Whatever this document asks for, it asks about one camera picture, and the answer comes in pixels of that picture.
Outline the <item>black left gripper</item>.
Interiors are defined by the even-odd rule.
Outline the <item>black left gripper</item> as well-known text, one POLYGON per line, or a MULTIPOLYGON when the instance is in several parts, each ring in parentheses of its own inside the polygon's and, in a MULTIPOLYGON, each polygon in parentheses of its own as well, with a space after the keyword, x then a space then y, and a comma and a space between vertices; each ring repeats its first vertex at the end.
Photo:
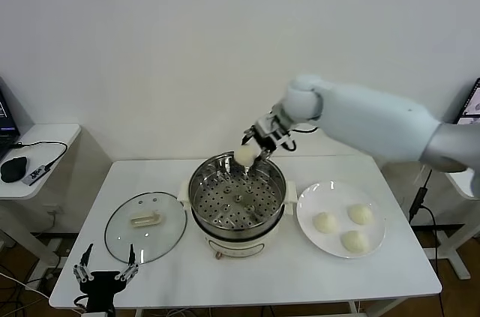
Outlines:
POLYGON ((74 265, 73 274, 80 283, 80 291, 88 296, 87 312, 114 312, 114 297, 126 287, 126 280, 132 280, 138 273, 134 245, 130 245, 127 267, 119 271, 95 271, 88 268, 93 244, 82 254, 79 264, 74 265))

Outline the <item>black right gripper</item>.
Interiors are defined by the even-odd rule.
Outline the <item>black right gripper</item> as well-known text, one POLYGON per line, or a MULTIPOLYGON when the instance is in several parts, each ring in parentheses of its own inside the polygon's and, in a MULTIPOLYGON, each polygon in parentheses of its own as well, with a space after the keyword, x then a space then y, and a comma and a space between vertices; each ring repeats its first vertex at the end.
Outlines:
POLYGON ((271 109, 244 132, 241 143, 246 145, 251 140, 255 141, 259 146, 256 161, 265 161, 270 158, 278 146, 282 148, 295 147, 295 141, 290 134, 294 126, 295 122, 283 109, 271 109))

